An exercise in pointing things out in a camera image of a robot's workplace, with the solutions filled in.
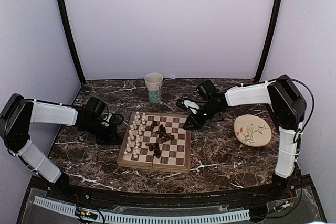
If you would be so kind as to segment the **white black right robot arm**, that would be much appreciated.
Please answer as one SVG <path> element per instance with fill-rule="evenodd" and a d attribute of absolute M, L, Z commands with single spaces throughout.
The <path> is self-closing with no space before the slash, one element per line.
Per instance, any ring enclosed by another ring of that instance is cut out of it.
<path fill-rule="evenodd" d="M 305 119 L 307 103 L 296 87 L 298 82 L 288 75 L 282 75 L 264 82 L 242 83 L 221 91 L 210 80 L 205 80 L 196 88 L 203 98 L 201 106 L 189 98 L 178 99 L 176 105 L 191 111 L 183 126 L 185 130 L 201 129 L 207 120 L 228 107 L 269 105 L 280 137 L 275 176 L 287 179 L 295 169 L 301 135 L 308 124 Z"/>

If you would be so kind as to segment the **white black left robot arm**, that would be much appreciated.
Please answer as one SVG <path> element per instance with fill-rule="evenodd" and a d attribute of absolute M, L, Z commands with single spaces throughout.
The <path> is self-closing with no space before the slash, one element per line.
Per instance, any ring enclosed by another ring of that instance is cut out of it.
<path fill-rule="evenodd" d="M 96 136 L 97 144 L 121 143 L 117 128 L 124 117 L 108 111 L 99 98 L 91 97 L 84 105 L 68 105 L 29 99 L 18 93 L 10 96 L 1 111 L 1 139 L 7 150 L 18 156 L 34 173 L 54 185 L 54 193 L 63 201 L 74 197 L 69 177 L 54 164 L 32 140 L 35 124 L 74 126 Z"/>

